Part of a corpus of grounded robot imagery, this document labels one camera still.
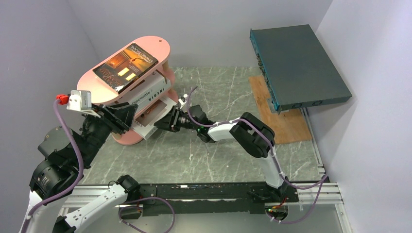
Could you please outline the white fashion cover magazine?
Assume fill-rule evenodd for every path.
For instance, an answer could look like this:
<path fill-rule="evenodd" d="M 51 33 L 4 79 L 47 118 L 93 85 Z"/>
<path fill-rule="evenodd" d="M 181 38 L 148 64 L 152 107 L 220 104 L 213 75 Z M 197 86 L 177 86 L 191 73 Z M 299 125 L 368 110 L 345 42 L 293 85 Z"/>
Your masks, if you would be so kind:
<path fill-rule="evenodd" d="M 132 124 L 132 130 L 143 139 L 149 139 L 157 130 L 155 123 L 163 118 L 176 104 L 177 102 L 169 97 L 161 97 L 137 116 Z"/>

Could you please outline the white Decorate Furniture book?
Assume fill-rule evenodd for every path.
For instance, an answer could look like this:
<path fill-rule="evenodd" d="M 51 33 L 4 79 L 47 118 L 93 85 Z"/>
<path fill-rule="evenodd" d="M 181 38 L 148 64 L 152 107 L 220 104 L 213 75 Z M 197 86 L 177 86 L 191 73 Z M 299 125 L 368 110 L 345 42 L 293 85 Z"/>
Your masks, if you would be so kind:
<path fill-rule="evenodd" d="M 124 94 L 118 103 L 139 104 L 155 91 L 163 87 L 165 78 L 159 72 L 153 72 L 146 79 Z"/>

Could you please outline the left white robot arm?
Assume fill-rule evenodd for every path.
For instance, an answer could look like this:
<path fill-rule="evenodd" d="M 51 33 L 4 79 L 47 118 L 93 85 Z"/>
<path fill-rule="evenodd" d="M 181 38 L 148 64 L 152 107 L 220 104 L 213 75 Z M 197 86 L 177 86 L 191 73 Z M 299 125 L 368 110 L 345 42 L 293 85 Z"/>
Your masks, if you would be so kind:
<path fill-rule="evenodd" d="M 30 180 L 29 205 L 21 226 L 23 233 L 80 233 L 110 208 L 123 202 L 135 203 L 140 186 L 129 175 L 122 175 L 102 195 L 65 216 L 60 210 L 84 170 L 112 133 L 123 134 L 132 125 L 136 104 L 92 105 L 85 114 L 81 133 L 70 129 L 59 111 L 60 126 L 51 129 L 38 150 L 45 159 L 36 167 Z"/>

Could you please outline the dark orange Edward Tulane novel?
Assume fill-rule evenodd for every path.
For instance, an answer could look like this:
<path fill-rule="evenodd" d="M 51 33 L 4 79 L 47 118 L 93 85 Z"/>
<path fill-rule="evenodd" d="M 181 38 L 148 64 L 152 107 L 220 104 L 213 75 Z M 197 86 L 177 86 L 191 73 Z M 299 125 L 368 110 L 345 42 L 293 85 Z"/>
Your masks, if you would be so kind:
<path fill-rule="evenodd" d="M 155 57 L 132 43 L 94 68 L 93 72 L 114 91 L 121 93 L 157 63 Z"/>

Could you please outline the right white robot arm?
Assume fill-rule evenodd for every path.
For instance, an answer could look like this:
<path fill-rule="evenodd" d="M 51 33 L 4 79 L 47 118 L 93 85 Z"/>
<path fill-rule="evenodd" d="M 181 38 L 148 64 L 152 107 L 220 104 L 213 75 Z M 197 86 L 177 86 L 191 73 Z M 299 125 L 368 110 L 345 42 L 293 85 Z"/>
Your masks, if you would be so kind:
<path fill-rule="evenodd" d="M 200 105 L 187 112 L 174 106 L 154 126 L 176 133 L 182 128 L 194 130 L 205 143 L 235 140 L 261 167 L 264 174 L 263 187 L 252 186 L 247 195 L 256 201 L 287 202 L 298 201 L 297 191 L 287 184 L 288 177 L 281 174 L 275 156 L 274 131 L 249 112 L 226 122 L 215 122 L 207 118 Z"/>

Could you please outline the white Insoia travel book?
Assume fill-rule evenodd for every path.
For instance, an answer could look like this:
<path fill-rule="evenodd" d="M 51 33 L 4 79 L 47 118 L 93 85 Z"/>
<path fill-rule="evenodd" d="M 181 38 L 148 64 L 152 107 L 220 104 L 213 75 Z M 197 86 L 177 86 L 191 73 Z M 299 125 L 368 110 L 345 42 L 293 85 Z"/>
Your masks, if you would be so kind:
<path fill-rule="evenodd" d="M 137 87 L 137 92 L 131 97 L 129 103 L 136 104 L 138 109 L 141 110 L 166 92 L 171 87 L 171 84 L 169 79 L 145 82 Z"/>

